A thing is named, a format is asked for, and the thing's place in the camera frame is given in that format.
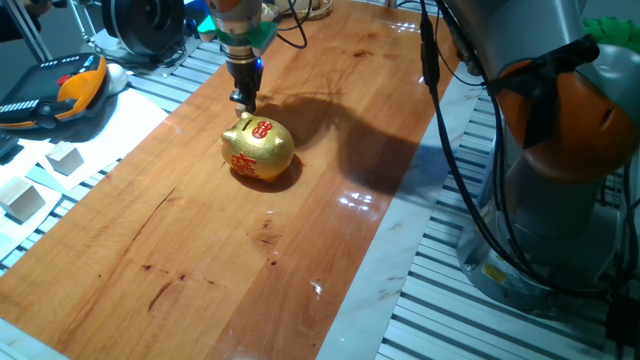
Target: white surface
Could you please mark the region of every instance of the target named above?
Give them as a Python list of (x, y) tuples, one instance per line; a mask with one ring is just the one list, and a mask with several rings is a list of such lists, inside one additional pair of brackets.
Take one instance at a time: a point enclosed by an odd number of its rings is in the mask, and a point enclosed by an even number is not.
[[(467, 74), (463, 65), (457, 74), (470, 82), (478, 82)], [(481, 89), (467, 87), (456, 79), (451, 80), (444, 94), (442, 112), (454, 151), (480, 94)], [(409, 168), (317, 359), (373, 359), (376, 356), (449, 169), (435, 118)]]
[(0, 359), (66, 360), (67, 358), (0, 319)]
[(40, 165), (60, 184), (61, 188), (56, 187), (57, 190), (71, 190), (128, 154), (166, 117), (166, 112), (135, 90), (129, 89), (118, 95), (113, 115), (100, 134), (87, 142), (73, 143), (84, 159), (84, 164), (69, 176), (54, 171), (44, 158), (39, 161)]
[(38, 226), (47, 218), (51, 210), (55, 207), (62, 196), (59, 192), (51, 190), (45, 186), (36, 184), (30, 180), (40, 196), (45, 200), (44, 206), (40, 208), (29, 220), (22, 225), (15, 223), (4, 216), (4, 210), (0, 210), (0, 259), (7, 256), (21, 242), (23, 242)]
[(10, 163), (0, 166), (0, 183), (4, 183), (13, 176), (25, 176), (44, 154), (53, 149), (53, 144), (47, 141), (32, 141), (20, 139), (18, 145), (24, 147)]
[(127, 86), (129, 75), (127, 75), (122, 66), (115, 63), (107, 65), (107, 68), (109, 70), (110, 78), (107, 96), (113, 96), (124, 90), (125, 86)]

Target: piggy bank ear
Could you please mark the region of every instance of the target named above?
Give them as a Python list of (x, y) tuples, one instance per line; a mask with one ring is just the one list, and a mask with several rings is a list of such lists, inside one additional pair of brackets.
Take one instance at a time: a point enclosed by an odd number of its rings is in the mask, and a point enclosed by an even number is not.
[(233, 130), (227, 130), (222, 133), (222, 141), (232, 143), (236, 140), (236, 132)]

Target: gold piggy bank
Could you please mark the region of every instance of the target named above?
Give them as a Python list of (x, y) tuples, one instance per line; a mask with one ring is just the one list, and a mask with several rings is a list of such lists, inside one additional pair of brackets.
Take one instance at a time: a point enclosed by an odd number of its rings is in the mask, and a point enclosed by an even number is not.
[(273, 182), (293, 159), (293, 138), (282, 124), (245, 112), (222, 134), (222, 157), (242, 175)]

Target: orange device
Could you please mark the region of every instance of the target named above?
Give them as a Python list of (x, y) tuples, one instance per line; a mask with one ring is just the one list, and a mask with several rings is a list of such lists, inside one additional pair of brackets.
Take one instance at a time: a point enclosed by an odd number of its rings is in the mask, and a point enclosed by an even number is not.
[(78, 54), (35, 65), (0, 101), (0, 129), (52, 129), (59, 121), (91, 116), (108, 90), (102, 56)]

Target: wooden tabletop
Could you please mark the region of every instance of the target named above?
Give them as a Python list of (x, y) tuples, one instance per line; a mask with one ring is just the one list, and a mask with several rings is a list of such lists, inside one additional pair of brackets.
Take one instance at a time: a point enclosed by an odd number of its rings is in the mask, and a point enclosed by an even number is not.
[(216, 72), (0, 278), (0, 317), (71, 359), (313, 358), (434, 113), (418, 24), (335, 1), (307, 49), (274, 42), (258, 114), (297, 154), (274, 184), (224, 163)]

